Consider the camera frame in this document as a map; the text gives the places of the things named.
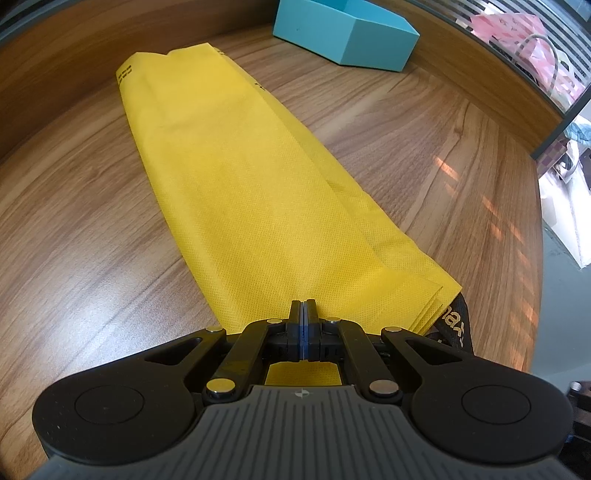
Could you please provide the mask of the light blue cardboard box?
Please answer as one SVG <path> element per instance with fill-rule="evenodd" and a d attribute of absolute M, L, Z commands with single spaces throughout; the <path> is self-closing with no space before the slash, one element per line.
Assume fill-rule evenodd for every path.
<path fill-rule="evenodd" d="M 342 66 L 402 71 L 420 38 L 370 1 L 281 0 L 273 35 Z"/>

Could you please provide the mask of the frosted glass partition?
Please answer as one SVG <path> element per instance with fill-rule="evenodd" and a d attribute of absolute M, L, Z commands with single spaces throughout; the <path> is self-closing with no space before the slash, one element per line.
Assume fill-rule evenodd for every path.
<path fill-rule="evenodd" d="M 574 102 L 590 84 L 588 1 L 424 1 Z"/>

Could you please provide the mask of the pink plastic bag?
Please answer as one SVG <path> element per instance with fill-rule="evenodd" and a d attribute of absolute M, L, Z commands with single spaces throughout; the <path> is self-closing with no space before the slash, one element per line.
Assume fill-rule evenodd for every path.
<path fill-rule="evenodd" d="M 550 39 L 536 15 L 484 12 L 473 15 L 470 26 L 476 37 L 499 47 L 513 64 L 529 73 L 563 112 L 585 91 L 570 58 Z"/>

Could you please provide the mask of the yellow fabric shopping bag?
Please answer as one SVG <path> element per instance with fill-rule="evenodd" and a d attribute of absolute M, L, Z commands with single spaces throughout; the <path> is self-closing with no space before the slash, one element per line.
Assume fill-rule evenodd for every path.
<path fill-rule="evenodd" d="M 471 349 L 459 283 L 228 56 L 136 53 L 117 80 L 162 214 L 228 332 L 311 299 L 370 334 L 436 330 Z"/>

